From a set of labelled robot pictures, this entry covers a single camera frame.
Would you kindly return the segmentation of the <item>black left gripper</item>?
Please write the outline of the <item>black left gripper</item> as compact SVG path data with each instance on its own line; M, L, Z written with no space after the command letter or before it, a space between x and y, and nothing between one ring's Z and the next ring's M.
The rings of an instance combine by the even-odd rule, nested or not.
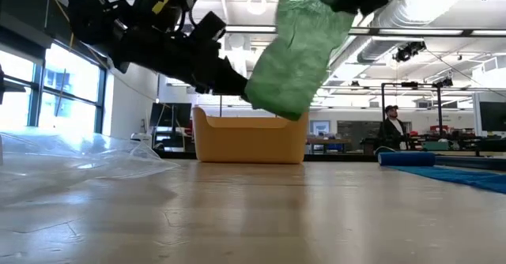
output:
M248 101L248 79L237 73L227 57L219 58L221 30L194 29L163 33L155 28L115 28L108 37L113 66L126 73L130 64L145 67L215 96L239 96Z

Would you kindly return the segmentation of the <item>green elastic bandage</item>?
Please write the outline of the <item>green elastic bandage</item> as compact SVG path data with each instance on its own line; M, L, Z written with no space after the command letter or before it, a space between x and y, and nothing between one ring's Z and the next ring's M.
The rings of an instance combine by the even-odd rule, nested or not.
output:
M327 79L331 52L346 40L353 20L323 0L278 0L278 36L260 55L244 90L251 106L298 120Z

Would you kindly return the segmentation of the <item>clear plastic zip bag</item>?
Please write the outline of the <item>clear plastic zip bag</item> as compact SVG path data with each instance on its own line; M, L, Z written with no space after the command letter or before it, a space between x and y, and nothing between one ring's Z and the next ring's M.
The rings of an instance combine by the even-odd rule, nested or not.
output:
M0 206L89 179L134 179L178 166L140 141L35 127L0 130Z

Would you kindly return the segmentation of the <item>blue elastic bandage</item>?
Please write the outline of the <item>blue elastic bandage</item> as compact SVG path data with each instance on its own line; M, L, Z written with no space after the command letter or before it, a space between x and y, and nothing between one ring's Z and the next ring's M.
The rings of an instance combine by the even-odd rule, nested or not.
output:
M385 147L375 155L382 167L506 194L506 159L400 152Z

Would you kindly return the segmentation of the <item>yellow plastic bin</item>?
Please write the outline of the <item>yellow plastic bin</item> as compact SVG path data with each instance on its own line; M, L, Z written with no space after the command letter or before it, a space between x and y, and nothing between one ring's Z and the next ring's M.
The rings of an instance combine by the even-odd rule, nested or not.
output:
M304 159L308 114L297 121L276 117L213 117L192 109L196 157L208 163L299 164Z

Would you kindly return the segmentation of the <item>black monitor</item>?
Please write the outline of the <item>black monitor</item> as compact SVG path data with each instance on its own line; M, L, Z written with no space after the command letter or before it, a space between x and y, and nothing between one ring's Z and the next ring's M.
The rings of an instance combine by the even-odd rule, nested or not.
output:
M192 104L153 103L149 125L165 127L189 127L191 123Z
M480 103L481 128L485 131L506 131L506 103Z

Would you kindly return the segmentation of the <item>long ceiling light strip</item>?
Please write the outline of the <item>long ceiling light strip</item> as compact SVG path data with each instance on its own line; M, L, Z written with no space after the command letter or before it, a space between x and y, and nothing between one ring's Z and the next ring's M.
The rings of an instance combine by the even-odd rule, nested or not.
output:
M274 34L273 25L229 25L225 29L234 33ZM506 29L472 29L472 28L377 28L352 27L351 36L427 36L427 37L506 37Z

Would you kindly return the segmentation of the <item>black ceiling spotlight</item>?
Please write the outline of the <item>black ceiling spotlight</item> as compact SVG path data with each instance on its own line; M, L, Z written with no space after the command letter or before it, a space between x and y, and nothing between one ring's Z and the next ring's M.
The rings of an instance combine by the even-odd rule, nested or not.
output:
M413 56L418 55L420 51L426 49L424 41L413 41L401 45L397 48L397 51L392 55L392 58L396 62L407 62Z

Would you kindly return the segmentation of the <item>white box device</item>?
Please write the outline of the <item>white box device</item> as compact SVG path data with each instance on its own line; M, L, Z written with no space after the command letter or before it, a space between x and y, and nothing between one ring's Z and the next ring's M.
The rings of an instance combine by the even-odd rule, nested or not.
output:
M130 139L144 143L148 148L153 148L153 137L147 133L132 133Z

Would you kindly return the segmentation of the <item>person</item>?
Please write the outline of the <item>person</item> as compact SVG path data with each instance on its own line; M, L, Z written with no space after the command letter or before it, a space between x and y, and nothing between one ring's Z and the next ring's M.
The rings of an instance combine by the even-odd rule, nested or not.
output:
M394 150L407 150L407 132L404 123L398 118L398 106L385 108L386 118L381 122L377 135L379 144Z

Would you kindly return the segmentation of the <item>large window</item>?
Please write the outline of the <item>large window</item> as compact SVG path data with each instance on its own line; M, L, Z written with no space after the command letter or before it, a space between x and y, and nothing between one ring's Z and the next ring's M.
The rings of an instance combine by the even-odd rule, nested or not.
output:
M17 126L102 131L106 73L61 43L42 58L0 44L0 129Z

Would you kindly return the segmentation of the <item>cluttered background workbench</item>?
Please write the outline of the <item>cluttered background workbench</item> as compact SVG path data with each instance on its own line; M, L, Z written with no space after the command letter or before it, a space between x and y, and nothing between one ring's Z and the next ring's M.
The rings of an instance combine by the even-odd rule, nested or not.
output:
M506 153L506 138L478 137L458 130L448 135L445 126L443 136L440 136L439 127L434 126L433 129L435 131L429 131L427 134L411 131L396 138L366 137L360 140L359 145L364 155L372 155L372 152L380 147L408 151Z

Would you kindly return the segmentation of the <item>black aluminium table frame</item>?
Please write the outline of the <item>black aluminium table frame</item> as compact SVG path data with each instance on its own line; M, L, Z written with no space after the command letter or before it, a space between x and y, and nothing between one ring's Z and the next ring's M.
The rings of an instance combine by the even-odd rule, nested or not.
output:
M196 153L185 152L162 152L156 150L155 153L162 159L174 160L196 160ZM338 154L338 155L322 155L322 154L305 154L305 162L376 162L374 155L363 154ZM491 170L506 172L506 158L501 157L477 157L475 153L470 156L452 156L452 155L435 155L435 164L457 167L457 168L473 168L482 170Z

